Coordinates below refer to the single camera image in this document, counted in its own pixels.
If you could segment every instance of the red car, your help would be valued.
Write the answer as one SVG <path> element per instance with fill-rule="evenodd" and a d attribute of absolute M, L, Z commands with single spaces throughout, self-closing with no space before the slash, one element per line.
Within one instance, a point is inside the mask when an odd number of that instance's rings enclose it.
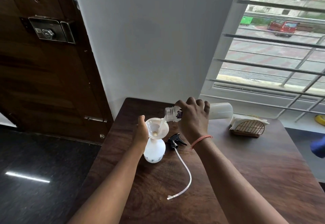
<path fill-rule="evenodd" d="M 268 26 L 267 29 L 270 31 L 275 32 L 287 32 L 287 33 L 295 33 L 297 29 L 297 22 L 292 21 L 282 21 L 282 20 L 275 20 L 272 21 Z M 290 34 L 281 34 L 281 33 L 274 33 L 275 36 L 285 36 L 291 37 Z"/>

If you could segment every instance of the bottle label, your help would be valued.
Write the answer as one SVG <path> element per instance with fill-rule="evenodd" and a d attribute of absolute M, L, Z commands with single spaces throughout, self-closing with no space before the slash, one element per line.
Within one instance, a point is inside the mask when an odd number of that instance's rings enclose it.
<path fill-rule="evenodd" d="M 181 118 L 182 118 L 182 115 L 183 115 L 183 111 L 182 111 L 182 109 L 177 110 L 176 118 L 177 118 L 177 119 L 181 119 Z"/>

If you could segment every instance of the red thread bracelet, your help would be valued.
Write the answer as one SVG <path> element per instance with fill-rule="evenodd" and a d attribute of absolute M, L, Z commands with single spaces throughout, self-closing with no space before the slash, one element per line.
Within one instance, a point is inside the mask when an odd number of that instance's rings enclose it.
<path fill-rule="evenodd" d="M 212 138 L 213 139 L 213 137 L 211 136 L 211 135 L 205 135 L 205 136 L 202 136 L 202 137 L 199 137 L 197 140 L 195 140 L 194 142 L 193 142 L 193 144 L 191 145 L 191 150 L 193 150 L 193 146 L 197 143 L 197 142 L 200 142 L 201 140 L 203 140 L 203 139 L 205 139 L 205 138 Z"/>

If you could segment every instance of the spray nozzle trigger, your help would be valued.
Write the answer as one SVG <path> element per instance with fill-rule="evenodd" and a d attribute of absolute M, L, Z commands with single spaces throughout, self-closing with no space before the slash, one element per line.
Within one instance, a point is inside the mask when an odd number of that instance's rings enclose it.
<path fill-rule="evenodd" d="M 170 143 L 170 146 L 172 149 L 178 148 L 178 144 L 177 144 L 178 142 L 180 142 L 181 144 L 187 145 L 183 140 L 181 140 L 179 138 L 179 133 L 174 134 L 167 140 L 167 143 Z"/>

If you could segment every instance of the person's left hand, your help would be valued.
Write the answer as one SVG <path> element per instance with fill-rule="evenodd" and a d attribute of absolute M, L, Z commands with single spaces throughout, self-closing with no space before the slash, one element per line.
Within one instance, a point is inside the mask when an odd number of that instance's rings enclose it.
<path fill-rule="evenodd" d="M 149 139 L 148 128 L 144 122 L 144 118 L 144 115 L 138 117 L 138 124 L 133 131 L 132 137 L 132 145 L 140 148 L 143 152 Z"/>

